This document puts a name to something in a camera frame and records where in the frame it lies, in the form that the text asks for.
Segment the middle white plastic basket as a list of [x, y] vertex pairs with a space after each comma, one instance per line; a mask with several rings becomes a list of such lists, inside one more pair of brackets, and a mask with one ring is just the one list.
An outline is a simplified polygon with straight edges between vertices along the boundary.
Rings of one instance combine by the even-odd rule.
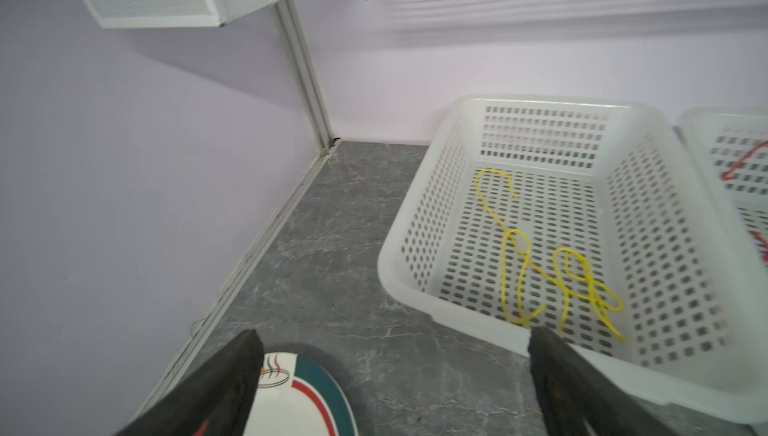
[[692, 109], [680, 129], [724, 238], [746, 267], [765, 273], [767, 111]]

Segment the green rimmed white plate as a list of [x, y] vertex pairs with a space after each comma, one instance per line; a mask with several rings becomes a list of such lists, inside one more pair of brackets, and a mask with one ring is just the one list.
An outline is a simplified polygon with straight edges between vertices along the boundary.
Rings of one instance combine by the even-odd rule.
[[359, 434], [349, 401], [317, 362], [288, 352], [265, 355], [244, 434]]

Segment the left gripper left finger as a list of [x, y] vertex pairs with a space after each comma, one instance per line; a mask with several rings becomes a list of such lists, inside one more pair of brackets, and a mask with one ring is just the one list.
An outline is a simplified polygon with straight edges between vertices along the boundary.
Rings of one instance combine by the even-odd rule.
[[265, 357], [254, 329], [241, 331], [120, 435], [242, 435]]

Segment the left white plastic basket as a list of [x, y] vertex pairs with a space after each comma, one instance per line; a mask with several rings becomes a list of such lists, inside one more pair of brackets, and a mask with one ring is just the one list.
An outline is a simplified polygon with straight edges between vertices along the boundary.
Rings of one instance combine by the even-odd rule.
[[546, 327], [629, 394], [767, 420], [766, 273], [729, 246], [652, 107], [455, 101], [378, 275], [397, 301], [514, 353]]

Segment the white plastic basket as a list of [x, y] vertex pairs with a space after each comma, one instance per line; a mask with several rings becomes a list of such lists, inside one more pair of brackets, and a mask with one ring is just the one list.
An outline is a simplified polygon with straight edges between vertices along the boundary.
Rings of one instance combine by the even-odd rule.
[[514, 353], [546, 327], [629, 394], [767, 420], [766, 273], [729, 246], [652, 107], [455, 101], [378, 275], [397, 301]]
[[765, 273], [767, 111], [692, 109], [680, 129], [724, 238], [746, 267]]

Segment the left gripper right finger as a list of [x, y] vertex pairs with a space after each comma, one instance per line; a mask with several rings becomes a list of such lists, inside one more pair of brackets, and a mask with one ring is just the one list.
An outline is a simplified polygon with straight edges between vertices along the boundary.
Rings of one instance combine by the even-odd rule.
[[528, 351], [549, 435], [674, 433], [550, 329], [532, 329]]

